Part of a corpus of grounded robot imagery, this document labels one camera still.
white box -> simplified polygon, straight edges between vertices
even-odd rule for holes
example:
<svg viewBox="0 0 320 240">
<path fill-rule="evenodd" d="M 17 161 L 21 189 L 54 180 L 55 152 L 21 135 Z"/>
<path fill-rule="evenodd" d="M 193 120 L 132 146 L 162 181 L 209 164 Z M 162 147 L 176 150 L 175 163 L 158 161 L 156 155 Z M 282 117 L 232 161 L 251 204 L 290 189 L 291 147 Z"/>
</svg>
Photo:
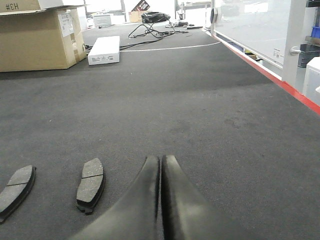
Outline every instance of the white box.
<svg viewBox="0 0 320 240">
<path fill-rule="evenodd" d="M 99 37 L 89 55 L 89 65 L 111 64 L 120 61 L 120 36 Z"/>
<path fill-rule="evenodd" d="M 93 22 L 94 26 L 97 27 L 109 27 L 112 25 L 111 22 L 111 16 L 113 16 L 112 13 L 98 13 L 93 14 Z"/>
<path fill-rule="evenodd" d="M 316 104 L 320 104 L 320 57 L 314 57 L 307 65 L 302 94 Z"/>
</svg>

box flap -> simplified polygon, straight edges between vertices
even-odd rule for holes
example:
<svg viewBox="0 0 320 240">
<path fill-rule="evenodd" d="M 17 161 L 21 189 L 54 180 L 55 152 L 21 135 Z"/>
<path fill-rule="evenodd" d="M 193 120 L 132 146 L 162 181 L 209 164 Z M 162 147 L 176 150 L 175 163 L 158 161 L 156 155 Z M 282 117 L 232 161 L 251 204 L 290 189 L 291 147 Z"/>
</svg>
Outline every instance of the box flap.
<svg viewBox="0 0 320 240">
<path fill-rule="evenodd" d="M 0 16 L 37 14 L 37 13 L 43 13 L 43 12 L 49 11 L 49 10 L 77 9 L 77 8 L 85 7 L 85 6 L 86 6 L 86 4 L 68 5 L 68 6 L 52 7 L 52 8 L 46 8 L 46 9 L 38 9 L 38 10 L 0 12 Z"/>
</svg>

white line on floor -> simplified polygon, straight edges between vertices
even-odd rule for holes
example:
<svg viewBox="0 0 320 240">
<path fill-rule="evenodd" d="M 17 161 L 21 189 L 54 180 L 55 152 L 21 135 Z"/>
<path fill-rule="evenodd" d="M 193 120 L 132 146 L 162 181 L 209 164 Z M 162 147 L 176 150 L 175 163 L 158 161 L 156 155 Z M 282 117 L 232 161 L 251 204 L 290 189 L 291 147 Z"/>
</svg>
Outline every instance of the white line on floor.
<svg viewBox="0 0 320 240">
<path fill-rule="evenodd" d="M 148 51 L 161 51 L 161 50 L 174 50 L 174 49 L 192 49 L 192 48 L 200 48 L 200 47 L 207 47 L 219 44 L 220 42 L 214 42 L 210 44 L 203 44 L 203 45 L 195 45 L 195 46 L 179 46 L 179 47 L 168 47 L 168 48 L 156 48 L 156 49 L 142 49 L 142 50 L 122 50 L 122 53 L 132 53 L 132 52 L 148 52 Z"/>
</svg>

cardboard box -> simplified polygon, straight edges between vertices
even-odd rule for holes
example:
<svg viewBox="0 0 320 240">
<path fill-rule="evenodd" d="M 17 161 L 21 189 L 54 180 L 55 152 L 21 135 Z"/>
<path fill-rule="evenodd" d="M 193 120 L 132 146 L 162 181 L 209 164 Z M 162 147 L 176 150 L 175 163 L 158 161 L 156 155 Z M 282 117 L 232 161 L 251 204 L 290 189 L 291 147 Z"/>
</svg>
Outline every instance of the cardboard box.
<svg viewBox="0 0 320 240">
<path fill-rule="evenodd" d="M 84 0 L 0 0 L 0 13 L 83 5 Z"/>
<path fill-rule="evenodd" d="M 130 11 L 129 19 L 132 23 L 142 23 L 141 15 L 150 11 Z"/>
<path fill-rule="evenodd" d="M 86 57 L 77 9 L 0 16 L 0 72 L 67 69 Z"/>
<path fill-rule="evenodd" d="M 120 61 L 120 36 L 98 37 L 89 55 L 89 65 L 111 64 Z"/>
</svg>

carpeted floor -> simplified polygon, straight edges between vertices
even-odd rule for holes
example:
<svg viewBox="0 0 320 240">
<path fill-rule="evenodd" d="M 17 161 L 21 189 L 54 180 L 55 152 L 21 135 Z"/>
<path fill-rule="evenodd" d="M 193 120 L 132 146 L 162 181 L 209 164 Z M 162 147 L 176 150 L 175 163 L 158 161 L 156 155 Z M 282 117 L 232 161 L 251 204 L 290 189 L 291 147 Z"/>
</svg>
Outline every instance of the carpeted floor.
<svg viewBox="0 0 320 240">
<path fill-rule="evenodd" d="M 122 45 L 145 41 L 127 39 L 134 26 L 83 35 L 88 45 L 112 35 Z M 130 50 L 214 42 L 194 29 Z M 0 79 L 0 189 L 17 169 L 37 167 L 30 195 L 0 226 L 2 240 L 66 239 L 117 201 L 146 155 L 164 154 L 263 239 L 320 238 L 320 117 L 221 43 Z M 106 187 L 86 216 L 75 197 L 83 164 L 96 157 Z M 158 230 L 161 239 L 161 220 Z"/>
</svg>

